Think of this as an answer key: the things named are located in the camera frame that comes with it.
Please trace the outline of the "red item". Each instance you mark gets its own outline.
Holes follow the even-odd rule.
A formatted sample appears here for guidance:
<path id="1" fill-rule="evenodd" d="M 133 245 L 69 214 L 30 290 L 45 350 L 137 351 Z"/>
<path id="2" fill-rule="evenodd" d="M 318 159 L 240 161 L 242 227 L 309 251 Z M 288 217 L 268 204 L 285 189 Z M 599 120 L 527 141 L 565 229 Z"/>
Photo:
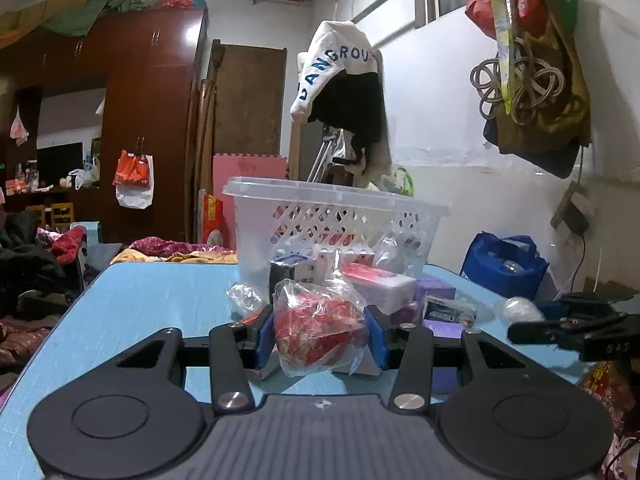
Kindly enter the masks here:
<path id="1" fill-rule="evenodd" d="M 317 285 L 286 280 L 273 296 L 274 334 L 282 370 L 302 377 L 339 368 L 354 372 L 369 341 L 360 293 L 340 276 Z"/>

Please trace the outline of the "clear plastic basket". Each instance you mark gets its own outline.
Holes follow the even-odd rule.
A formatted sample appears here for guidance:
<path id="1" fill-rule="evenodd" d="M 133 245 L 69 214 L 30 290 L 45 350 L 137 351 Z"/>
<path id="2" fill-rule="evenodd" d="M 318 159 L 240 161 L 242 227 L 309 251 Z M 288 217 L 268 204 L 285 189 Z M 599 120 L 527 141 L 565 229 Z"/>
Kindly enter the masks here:
<path id="1" fill-rule="evenodd" d="M 372 256 L 384 269 L 417 276 L 426 265 L 446 206 L 349 186 L 235 178 L 236 253 L 240 279 L 268 285 L 270 261 L 301 254 Z"/>

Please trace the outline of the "pink white box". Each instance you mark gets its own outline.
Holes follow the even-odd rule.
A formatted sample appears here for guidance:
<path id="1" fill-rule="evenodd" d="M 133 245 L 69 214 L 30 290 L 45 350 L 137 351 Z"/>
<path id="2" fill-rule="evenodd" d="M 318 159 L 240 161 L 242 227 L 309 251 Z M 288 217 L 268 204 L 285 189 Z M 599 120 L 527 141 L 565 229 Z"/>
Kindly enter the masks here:
<path id="1" fill-rule="evenodd" d="M 413 302 L 416 279 L 411 276 L 361 263 L 343 264 L 341 272 L 367 304 L 373 304 L 386 315 L 392 315 Z"/>

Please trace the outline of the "purple box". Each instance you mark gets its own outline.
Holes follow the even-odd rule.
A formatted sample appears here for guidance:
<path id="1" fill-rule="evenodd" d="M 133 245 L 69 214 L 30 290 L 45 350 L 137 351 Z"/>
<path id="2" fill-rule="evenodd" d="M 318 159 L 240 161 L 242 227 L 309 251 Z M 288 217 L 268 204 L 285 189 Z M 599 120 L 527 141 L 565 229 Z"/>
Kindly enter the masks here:
<path id="1" fill-rule="evenodd" d="M 413 300 L 418 306 L 424 306 L 427 297 L 440 299 L 456 298 L 457 289 L 431 275 L 421 275 L 416 279 Z"/>

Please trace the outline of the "blue fabric bag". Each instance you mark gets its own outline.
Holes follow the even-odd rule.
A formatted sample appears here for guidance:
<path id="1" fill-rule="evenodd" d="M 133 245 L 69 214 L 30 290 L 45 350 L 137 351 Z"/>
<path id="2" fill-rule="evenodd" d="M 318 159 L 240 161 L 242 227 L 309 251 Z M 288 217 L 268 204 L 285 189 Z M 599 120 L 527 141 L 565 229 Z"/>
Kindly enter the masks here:
<path id="1" fill-rule="evenodd" d="M 504 298 L 533 300 L 548 267 L 530 236 L 500 238 L 480 232 L 463 259 L 461 274 Z"/>

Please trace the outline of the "yellow blanket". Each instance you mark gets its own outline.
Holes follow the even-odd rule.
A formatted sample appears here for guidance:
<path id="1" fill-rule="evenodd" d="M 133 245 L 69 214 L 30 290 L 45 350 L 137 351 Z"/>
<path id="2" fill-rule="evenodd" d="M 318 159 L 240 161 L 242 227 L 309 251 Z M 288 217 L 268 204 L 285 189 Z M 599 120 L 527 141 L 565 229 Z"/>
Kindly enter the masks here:
<path id="1" fill-rule="evenodd" d="M 127 248 L 111 260 L 111 264 L 122 262 L 172 262 L 204 264 L 237 264 L 235 252 L 174 252 L 169 257 L 148 256 L 135 249 Z"/>

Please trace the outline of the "green white shopping bag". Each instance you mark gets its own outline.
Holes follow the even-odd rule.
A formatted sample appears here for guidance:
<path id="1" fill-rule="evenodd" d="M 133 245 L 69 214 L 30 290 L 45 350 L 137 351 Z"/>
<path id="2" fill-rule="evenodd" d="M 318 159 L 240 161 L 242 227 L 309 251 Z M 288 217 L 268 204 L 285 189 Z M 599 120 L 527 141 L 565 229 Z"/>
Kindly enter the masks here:
<path id="1" fill-rule="evenodd" d="M 384 174 L 378 188 L 381 191 L 412 197 L 414 185 L 411 174 L 405 167 L 398 166 L 392 174 Z"/>

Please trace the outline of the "pink foam mat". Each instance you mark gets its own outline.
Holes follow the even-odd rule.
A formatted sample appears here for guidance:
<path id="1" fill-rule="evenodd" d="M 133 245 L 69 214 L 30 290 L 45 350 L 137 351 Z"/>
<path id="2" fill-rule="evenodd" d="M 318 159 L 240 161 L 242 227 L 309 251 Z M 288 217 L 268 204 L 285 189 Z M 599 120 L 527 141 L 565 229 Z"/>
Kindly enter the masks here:
<path id="1" fill-rule="evenodd" d="M 235 178 L 284 179 L 288 161 L 285 157 L 274 155 L 215 154 L 213 157 L 214 196 L 222 203 L 222 236 L 224 244 L 236 249 L 234 195 L 224 192 L 228 181 L 231 192 L 244 190 L 241 182 Z"/>

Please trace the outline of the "orange white shopping bag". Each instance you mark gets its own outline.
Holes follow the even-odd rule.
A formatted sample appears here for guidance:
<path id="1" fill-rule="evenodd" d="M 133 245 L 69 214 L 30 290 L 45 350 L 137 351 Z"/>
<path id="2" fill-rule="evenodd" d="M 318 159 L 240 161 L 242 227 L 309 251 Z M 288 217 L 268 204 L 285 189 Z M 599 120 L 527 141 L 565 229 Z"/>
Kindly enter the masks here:
<path id="1" fill-rule="evenodd" d="M 148 209 L 154 197 L 153 157 L 122 150 L 113 185 L 120 206 L 137 210 Z"/>

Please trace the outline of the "hanging brown bag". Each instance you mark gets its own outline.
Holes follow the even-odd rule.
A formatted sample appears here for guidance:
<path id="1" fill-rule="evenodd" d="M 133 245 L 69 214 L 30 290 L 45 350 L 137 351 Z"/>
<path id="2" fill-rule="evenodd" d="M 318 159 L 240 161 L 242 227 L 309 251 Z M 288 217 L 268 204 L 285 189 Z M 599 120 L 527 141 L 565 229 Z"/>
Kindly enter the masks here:
<path id="1" fill-rule="evenodd" d="M 575 47 L 573 27 L 566 18 L 575 13 L 564 0 L 541 0 L 547 19 L 544 32 L 523 32 L 515 39 L 515 88 L 511 113 L 504 110 L 498 86 L 498 61 L 488 58 L 474 67 L 470 78 L 482 83 L 490 106 L 485 141 L 500 154 L 514 155 L 566 179 L 581 148 L 591 143 L 590 95 Z"/>

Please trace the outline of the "brown wooden door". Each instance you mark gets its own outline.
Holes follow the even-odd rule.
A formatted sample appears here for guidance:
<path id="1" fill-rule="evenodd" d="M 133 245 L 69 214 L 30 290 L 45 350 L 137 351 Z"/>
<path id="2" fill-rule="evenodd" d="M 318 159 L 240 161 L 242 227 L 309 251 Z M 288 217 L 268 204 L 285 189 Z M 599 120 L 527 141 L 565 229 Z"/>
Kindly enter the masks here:
<path id="1" fill-rule="evenodd" d="M 280 153 L 287 57 L 284 49 L 213 42 L 207 75 L 216 154 Z"/>

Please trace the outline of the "white hooded garment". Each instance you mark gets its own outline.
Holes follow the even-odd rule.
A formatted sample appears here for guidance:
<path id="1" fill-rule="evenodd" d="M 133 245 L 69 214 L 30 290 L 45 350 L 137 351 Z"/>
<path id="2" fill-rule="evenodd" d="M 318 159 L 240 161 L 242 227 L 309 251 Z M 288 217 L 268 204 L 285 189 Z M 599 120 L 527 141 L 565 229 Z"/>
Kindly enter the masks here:
<path id="1" fill-rule="evenodd" d="M 390 172 L 382 58 L 367 36 L 351 22 L 323 21 L 310 45 L 297 57 L 292 122 L 322 122 L 350 134 L 348 166 L 363 179 Z"/>

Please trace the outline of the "dark red wooden wardrobe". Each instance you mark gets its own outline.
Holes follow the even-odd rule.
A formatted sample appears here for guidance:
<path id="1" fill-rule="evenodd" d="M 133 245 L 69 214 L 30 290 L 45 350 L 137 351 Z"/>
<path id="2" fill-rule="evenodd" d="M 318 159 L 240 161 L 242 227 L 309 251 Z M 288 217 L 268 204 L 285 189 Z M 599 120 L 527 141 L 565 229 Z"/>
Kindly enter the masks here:
<path id="1" fill-rule="evenodd" d="M 36 158 L 44 99 L 105 92 L 99 186 L 15 195 L 10 209 L 71 202 L 76 220 L 100 222 L 109 242 L 130 243 L 149 235 L 186 240 L 186 152 L 205 22 L 203 8 L 116 13 L 99 18 L 84 38 L 40 28 L 2 49 L 1 73 L 15 88 L 11 113 L 21 116 L 29 132 L 22 146 L 1 133 L 3 180 L 14 176 L 18 164 Z M 151 155 L 154 164 L 154 197 L 145 210 L 120 206 L 113 184 L 120 154 L 137 148 Z"/>

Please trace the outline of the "red hanging bag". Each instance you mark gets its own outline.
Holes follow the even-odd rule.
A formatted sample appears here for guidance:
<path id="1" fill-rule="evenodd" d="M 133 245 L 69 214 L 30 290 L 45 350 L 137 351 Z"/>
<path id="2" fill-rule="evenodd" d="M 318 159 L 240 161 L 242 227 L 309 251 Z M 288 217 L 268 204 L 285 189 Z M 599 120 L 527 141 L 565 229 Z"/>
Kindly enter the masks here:
<path id="1" fill-rule="evenodd" d="M 468 0 L 465 14 L 492 39 L 507 30 L 540 37 L 549 19 L 544 0 Z"/>

